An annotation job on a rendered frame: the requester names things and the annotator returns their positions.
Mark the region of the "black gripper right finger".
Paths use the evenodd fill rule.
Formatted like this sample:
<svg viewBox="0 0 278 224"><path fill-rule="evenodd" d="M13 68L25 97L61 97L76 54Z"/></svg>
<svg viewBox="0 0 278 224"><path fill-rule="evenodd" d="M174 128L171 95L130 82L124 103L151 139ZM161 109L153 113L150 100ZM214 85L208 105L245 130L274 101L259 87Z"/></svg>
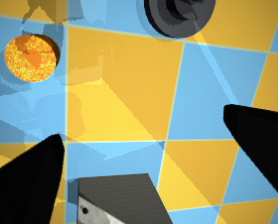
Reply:
<svg viewBox="0 0 278 224"><path fill-rule="evenodd" d="M223 122L236 143L278 192L278 112L224 105Z"/></svg>

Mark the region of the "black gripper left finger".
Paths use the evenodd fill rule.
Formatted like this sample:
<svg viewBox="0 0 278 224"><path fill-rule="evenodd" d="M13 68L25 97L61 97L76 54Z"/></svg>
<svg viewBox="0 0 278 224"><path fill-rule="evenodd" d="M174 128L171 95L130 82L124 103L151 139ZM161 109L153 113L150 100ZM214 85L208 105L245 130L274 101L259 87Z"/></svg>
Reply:
<svg viewBox="0 0 278 224"><path fill-rule="evenodd" d="M0 168L0 224L50 224L64 155L53 134Z"/></svg>

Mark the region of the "orange knob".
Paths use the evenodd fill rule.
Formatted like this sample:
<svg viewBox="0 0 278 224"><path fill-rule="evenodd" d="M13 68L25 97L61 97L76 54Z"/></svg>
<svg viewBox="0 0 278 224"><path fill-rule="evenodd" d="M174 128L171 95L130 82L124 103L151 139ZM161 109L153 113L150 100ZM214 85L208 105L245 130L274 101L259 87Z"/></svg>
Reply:
<svg viewBox="0 0 278 224"><path fill-rule="evenodd" d="M56 42L44 34L26 34L13 38L5 50L9 70L27 82L48 79L61 59Z"/></svg>

